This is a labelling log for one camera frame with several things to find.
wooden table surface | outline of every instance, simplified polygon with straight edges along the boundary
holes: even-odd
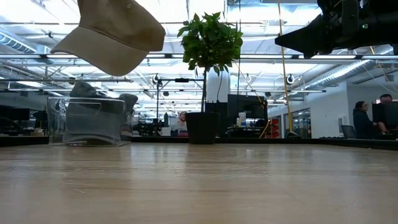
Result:
[[[398,152],[136,143],[0,148],[0,222],[398,223]]]

beige baseball cap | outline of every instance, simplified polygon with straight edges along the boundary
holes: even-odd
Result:
[[[134,0],[78,0],[79,26],[51,53],[76,55],[102,71],[123,76],[150,51],[163,49],[165,31]]]

potted plant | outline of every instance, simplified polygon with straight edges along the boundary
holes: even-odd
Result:
[[[193,20],[184,22],[177,37],[185,31],[182,38],[184,48],[183,62],[188,63],[189,70],[204,68],[203,94],[201,112],[187,114],[187,128],[191,144],[214,144],[218,125],[218,114],[204,113],[206,100],[207,73],[213,69],[217,75],[232,67],[232,62],[240,58],[243,44],[243,33],[233,24],[220,22],[220,12],[205,15],[202,19],[197,14]]]

clear plastic container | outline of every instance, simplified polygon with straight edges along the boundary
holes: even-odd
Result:
[[[74,146],[117,146],[124,144],[122,131],[131,114],[123,100],[49,97],[49,143]]]

dark hair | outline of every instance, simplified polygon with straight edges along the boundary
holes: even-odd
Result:
[[[360,111],[361,111],[361,108],[362,108],[362,106],[363,106],[364,103],[365,103],[365,101],[358,101],[358,102],[356,102],[355,108],[354,108],[354,111],[353,111],[353,114],[355,114],[355,113],[357,113],[357,112],[360,112]]]
[[[389,98],[391,98],[392,99],[392,96],[390,95],[390,94],[383,94],[383,95],[381,95],[380,96],[380,100],[381,100],[381,98],[387,98],[387,97],[389,97]]]

